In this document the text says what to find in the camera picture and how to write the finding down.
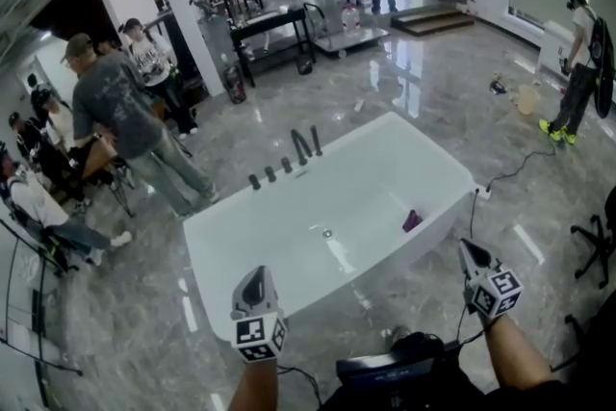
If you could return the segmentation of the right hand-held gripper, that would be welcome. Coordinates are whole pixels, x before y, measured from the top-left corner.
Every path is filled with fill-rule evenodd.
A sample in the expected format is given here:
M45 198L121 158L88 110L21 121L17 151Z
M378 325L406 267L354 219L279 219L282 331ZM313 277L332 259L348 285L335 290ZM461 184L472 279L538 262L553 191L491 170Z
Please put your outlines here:
M462 271L466 279L465 300L471 313L496 319L517 304L524 286L515 272L505 264L491 267L491 254L483 247L459 242Z

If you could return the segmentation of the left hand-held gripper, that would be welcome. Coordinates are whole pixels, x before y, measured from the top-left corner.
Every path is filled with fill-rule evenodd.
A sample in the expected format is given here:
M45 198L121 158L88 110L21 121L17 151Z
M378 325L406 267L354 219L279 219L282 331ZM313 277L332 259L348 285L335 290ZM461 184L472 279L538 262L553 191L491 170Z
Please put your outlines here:
M231 346L245 362L276 360L280 357L288 328L279 305L270 270L253 270L232 295L231 318L234 335Z

